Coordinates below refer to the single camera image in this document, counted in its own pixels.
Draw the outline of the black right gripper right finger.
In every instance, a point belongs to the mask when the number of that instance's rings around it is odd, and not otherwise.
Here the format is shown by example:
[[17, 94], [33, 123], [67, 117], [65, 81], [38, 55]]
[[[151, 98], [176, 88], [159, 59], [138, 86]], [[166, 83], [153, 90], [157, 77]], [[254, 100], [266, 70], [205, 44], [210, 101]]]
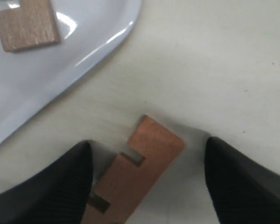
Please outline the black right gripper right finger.
[[218, 137], [207, 140], [204, 172], [221, 224], [280, 224], [280, 175]]

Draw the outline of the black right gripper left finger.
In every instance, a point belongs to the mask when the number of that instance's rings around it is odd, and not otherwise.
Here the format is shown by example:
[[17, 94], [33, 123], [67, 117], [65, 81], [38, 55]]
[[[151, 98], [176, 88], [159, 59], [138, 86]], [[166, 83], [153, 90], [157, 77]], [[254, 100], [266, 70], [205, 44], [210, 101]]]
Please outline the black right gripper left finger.
[[79, 224], [92, 181], [91, 145], [81, 141], [38, 174], [0, 193], [0, 224]]

